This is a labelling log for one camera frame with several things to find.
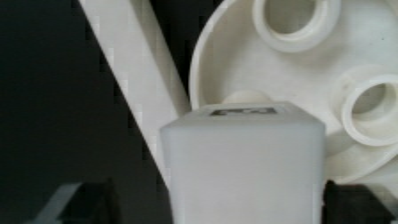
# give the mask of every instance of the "white plastic block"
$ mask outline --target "white plastic block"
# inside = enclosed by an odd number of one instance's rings
[[[210,105],[162,128],[176,224],[317,224],[325,126],[288,103]]]

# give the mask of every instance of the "hole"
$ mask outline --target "hole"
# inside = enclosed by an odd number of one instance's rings
[[[393,144],[398,140],[397,121],[398,85],[389,83],[373,86],[361,94],[352,108],[352,124],[365,136]]]
[[[315,3],[315,0],[267,1],[265,21],[278,33],[290,34],[304,28],[315,14]]]
[[[372,111],[381,106],[382,99],[386,97],[386,85],[381,84],[373,86],[357,98],[354,105],[354,114],[363,114]]]

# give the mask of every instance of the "label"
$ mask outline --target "label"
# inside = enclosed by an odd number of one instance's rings
[[[278,114],[276,108],[260,107],[260,108],[240,108],[240,109],[222,109],[215,110],[210,116],[237,116],[237,115],[269,115]]]

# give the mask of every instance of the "white plastic arm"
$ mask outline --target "white plastic arm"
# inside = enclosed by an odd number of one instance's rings
[[[189,112],[150,0],[80,0],[109,65],[167,182],[160,127]]]

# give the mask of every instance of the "white plastic part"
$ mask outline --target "white plastic part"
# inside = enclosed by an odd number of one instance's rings
[[[258,90],[242,90],[226,98],[222,103],[270,103],[272,100]]]
[[[208,20],[192,59],[192,107],[221,104],[246,90],[260,90],[274,102],[292,102],[327,124],[327,178],[349,183],[395,158],[398,145],[354,141],[331,95],[340,77],[361,65],[381,64],[398,73],[397,11],[384,1],[343,1],[329,38],[311,51],[286,54],[258,35],[253,7],[254,0],[226,0]]]
[[[318,224],[325,126],[292,104],[205,106],[162,129],[174,224]]]
[[[384,87],[382,99],[372,98],[370,90],[377,87]],[[357,104],[375,105],[356,112],[354,106],[363,106]],[[377,65],[350,69],[334,87],[333,109],[359,143],[370,146],[398,143],[398,73]]]
[[[189,99],[148,0],[80,0],[160,173],[160,127],[189,112]]]
[[[281,52],[309,50],[325,40],[340,18],[341,0],[315,0],[315,12],[308,25],[293,33],[281,33],[267,22],[267,2],[254,0],[253,20],[260,36],[269,46]]]

